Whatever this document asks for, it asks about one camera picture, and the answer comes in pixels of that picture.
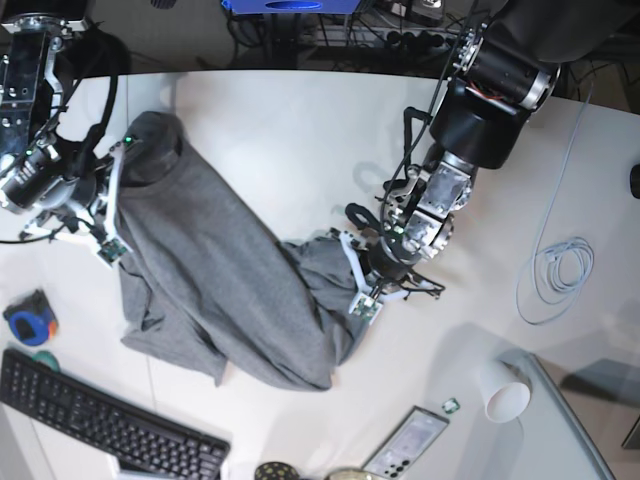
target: gray cloth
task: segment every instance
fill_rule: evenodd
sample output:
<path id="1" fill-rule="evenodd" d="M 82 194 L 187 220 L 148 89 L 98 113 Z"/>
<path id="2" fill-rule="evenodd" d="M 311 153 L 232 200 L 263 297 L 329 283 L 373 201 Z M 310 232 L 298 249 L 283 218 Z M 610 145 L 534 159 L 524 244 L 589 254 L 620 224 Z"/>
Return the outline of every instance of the gray cloth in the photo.
<path id="1" fill-rule="evenodd" d="M 279 245 L 175 117 L 144 113 L 129 134 L 143 142 L 118 200 L 134 250 L 120 264 L 123 343 L 216 384 L 228 359 L 276 387 L 329 389 L 368 326 L 347 313 L 355 282 L 340 243 Z"/>

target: table surface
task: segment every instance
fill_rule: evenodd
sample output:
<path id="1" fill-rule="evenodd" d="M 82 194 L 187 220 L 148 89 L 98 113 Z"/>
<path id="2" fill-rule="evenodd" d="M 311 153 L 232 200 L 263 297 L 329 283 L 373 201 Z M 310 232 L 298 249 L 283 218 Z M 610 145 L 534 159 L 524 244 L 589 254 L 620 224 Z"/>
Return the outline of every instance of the table surface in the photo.
<path id="1" fill-rule="evenodd" d="M 305 240 L 347 228 L 343 209 L 350 202 L 376 205 L 374 196 L 401 158 L 403 109 L 426 109 L 435 82 L 235 71 L 130 76 L 119 86 L 102 152 L 143 111 L 174 112 L 192 144 L 278 237 Z M 98 121 L 106 90 L 103 79 L 83 83 L 59 133 L 82 138 Z M 488 423 L 476 421 L 482 404 L 471 381 L 474 365 L 517 347 L 568 371 L 602 357 L 640 366 L 634 316 L 640 202 L 628 191 L 629 171 L 640 161 L 640 117 L 595 106 L 585 112 L 542 240 L 544 246 L 579 235 L 592 245 L 595 268 L 576 307 L 531 327 L 513 305 L 515 279 L 531 254 L 579 106 L 550 99 L 506 165 L 478 174 L 449 246 L 420 268 L 447 286 L 445 294 L 389 305 L 328 392 L 277 390 L 234 366 L 216 388 L 203 374 L 127 350 L 120 343 L 126 322 L 117 271 L 76 245 L 3 247 L 0 301 L 43 287 L 61 321 L 47 348 L 63 371 L 229 439 L 228 478 L 252 478 L 267 460 L 286 461 L 310 477 L 361 465 L 413 405 L 440 411 L 450 397 L 462 409 L 406 478 L 424 478 L 420 471 L 461 478 L 463 446 Z M 416 158 L 430 143 L 425 137 Z M 14 238 L 26 218 L 0 212 L 0 234 Z M 3 346 L 11 344 L 4 323 Z M 21 421 L 13 418 L 14 429 Z M 37 480 L 53 478 L 47 469 L 74 480 L 87 471 L 83 466 L 96 480 L 113 478 L 106 455 L 63 441 L 46 426 L 34 428 L 48 463 Z"/>

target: white cup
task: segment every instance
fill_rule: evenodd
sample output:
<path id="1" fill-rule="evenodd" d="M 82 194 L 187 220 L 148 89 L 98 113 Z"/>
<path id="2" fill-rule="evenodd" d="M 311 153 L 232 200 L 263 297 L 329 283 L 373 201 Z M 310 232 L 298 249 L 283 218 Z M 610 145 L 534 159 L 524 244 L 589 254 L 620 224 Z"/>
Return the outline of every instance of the white cup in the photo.
<path id="1" fill-rule="evenodd" d="M 476 371 L 476 382 L 487 418 L 506 423 L 519 417 L 531 400 L 531 391 L 502 362 L 491 361 Z"/>

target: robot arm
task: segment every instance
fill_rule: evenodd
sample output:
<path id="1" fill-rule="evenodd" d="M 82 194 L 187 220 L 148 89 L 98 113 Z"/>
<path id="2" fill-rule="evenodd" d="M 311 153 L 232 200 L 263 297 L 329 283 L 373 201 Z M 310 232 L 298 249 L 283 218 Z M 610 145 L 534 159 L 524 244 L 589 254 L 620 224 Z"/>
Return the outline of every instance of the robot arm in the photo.
<path id="1" fill-rule="evenodd" d="M 637 1 L 509 0 L 486 23 L 463 27 L 454 47 L 454 72 L 435 117 L 405 110 L 405 157 L 385 184 L 379 221 L 364 207 L 347 208 L 360 230 L 376 231 L 360 251 L 374 292 L 408 283 L 428 285 L 422 290 L 439 296 L 444 287 L 413 267 L 447 245 L 454 212 L 469 201 L 478 169 L 502 167 L 527 119 L 553 91 L 561 63 L 587 54 L 639 7 Z M 430 125 L 434 139 L 418 164 L 411 162 L 412 142 L 420 140 L 413 140 L 413 119 L 423 122 L 418 137 Z M 371 221 L 365 225 L 362 217 Z"/>
<path id="2" fill-rule="evenodd" d="M 13 39 L 0 64 L 0 202 L 16 213 L 41 210 L 21 239 L 50 235 L 44 225 L 57 219 L 71 234 L 84 233 L 58 236 L 89 243 L 110 264 L 126 251 L 109 221 L 117 188 L 110 179 L 123 147 L 103 159 L 93 150 L 113 110 L 118 71 L 112 45 L 88 19 L 88 8 L 89 0 L 6 2 L 1 21 Z M 78 61 L 81 42 L 97 50 L 89 62 Z M 83 141 L 66 140 L 56 133 L 60 114 L 100 60 L 111 76 L 103 117 Z"/>

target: blue object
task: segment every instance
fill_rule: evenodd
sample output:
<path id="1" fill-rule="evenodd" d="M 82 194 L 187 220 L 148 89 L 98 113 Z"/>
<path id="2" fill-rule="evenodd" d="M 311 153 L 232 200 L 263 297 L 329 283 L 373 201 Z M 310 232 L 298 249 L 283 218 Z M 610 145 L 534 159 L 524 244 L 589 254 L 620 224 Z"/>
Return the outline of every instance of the blue object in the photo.
<path id="1" fill-rule="evenodd" d="M 9 317 L 11 333 L 28 347 L 37 347 L 49 340 L 50 324 L 53 320 L 51 310 L 44 310 L 40 315 L 32 312 L 16 312 Z"/>
<path id="2" fill-rule="evenodd" d="M 238 15 L 252 13 L 353 13 L 360 0 L 222 0 L 222 6 Z"/>
<path id="3" fill-rule="evenodd" d="M 3 316 L 11 333 L 28 347 L 42 345 L 58 330 L 58 322 L 42 290 L 8 307 Z"/>

